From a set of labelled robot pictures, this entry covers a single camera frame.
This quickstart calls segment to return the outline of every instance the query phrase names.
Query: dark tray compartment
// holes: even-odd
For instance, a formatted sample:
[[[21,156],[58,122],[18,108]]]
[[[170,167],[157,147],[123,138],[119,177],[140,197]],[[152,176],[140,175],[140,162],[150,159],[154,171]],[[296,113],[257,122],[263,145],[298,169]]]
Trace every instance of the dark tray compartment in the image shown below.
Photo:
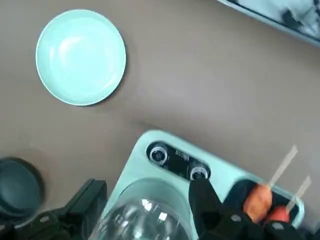
[[[250,194],[250,192],[254,189],[254,187],[257,185],[256,182],[249,180],[249,179],[243,179],[236,182],[236,184],[233,185],[230,192],[226,196],[223,204],[227,206],[230,209],[236,209],[242,211],[243,205],[245,203],[245,200],[247,196]],[[275,207],[277,206],[286,206],[289,203],[290,199],[276,193],[272,192],[272,206],[268,212],[270,214]],[[298,215],[299,208],[297,205],[293,207],[293,209],[290,212],[290,223],[293,222],[293,220]]]

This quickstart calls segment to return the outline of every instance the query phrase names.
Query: food on skewer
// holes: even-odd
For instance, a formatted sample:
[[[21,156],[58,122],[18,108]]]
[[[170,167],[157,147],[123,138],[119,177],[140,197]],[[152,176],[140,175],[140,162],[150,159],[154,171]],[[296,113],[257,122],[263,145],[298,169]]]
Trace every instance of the food on skewer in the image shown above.
[[[310,176],[307,176],[306,179],[303,181],[302,185],[300,186],[299,190],[296,194],[292,197],[290,202],[287,206],[278,206],[276,207],[272,213],[267,217],[266,221],[282,221],[289,223],[290,222],[290,212],[294,208],[297,198],[301,198],[303,194],[306,192],[308,187],[311,184]]]
[[[294,145],[291,151],[285,156],[283,162],[275,172],[268,184],[257,184],[246,198],[243,211],[249,215],[254,223],[264,219],[272,205],[271,188],[286,170],[291,160],[296,156],[298,150]]]

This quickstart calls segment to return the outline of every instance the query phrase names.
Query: black knob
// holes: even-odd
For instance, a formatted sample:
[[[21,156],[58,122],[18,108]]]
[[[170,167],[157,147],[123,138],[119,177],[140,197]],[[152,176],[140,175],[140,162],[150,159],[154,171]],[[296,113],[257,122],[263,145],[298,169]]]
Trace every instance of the black knob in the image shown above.
[[[208,177],[209,173],[203,166],[195,166],[191,169],[190,180],[207,179]]]

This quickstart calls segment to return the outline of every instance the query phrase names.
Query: gray tabletop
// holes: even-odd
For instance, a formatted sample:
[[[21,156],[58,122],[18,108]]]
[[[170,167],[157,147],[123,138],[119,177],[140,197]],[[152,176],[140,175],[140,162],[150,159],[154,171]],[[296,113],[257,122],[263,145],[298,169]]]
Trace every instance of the gray tabletop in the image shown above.
[[[49,94],[35,47],[69,9],[105,15],[119,29],[127,67],[101,104],[76,107]],[[115,185],[147,129],[178,135],[263,178],[293,144],[278,184],[306,175],[308,223],[320,214],[320,49],[215,0],[4,0],[0,3],[0,153],[35,164],[45,208],[64,205],[88,178]]]

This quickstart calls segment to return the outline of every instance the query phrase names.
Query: mint green appliance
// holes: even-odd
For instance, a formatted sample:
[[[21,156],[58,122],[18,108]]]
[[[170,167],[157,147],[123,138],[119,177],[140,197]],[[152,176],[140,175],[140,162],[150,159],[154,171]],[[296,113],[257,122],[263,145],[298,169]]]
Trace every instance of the mint green appliance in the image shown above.
[[[181,169],[188,166],[187,174],[177,171],[178,161]],[[176,136],[150,130],[135,144],[90,239],[198,239],[188,204],[190,180],[197,178],[208,178],[222,202],[238,183],[265,183]],[[277,186],[272,191],[288,201],[293,197]],[[298,227],[304,214],[298,198],[291,224]]]

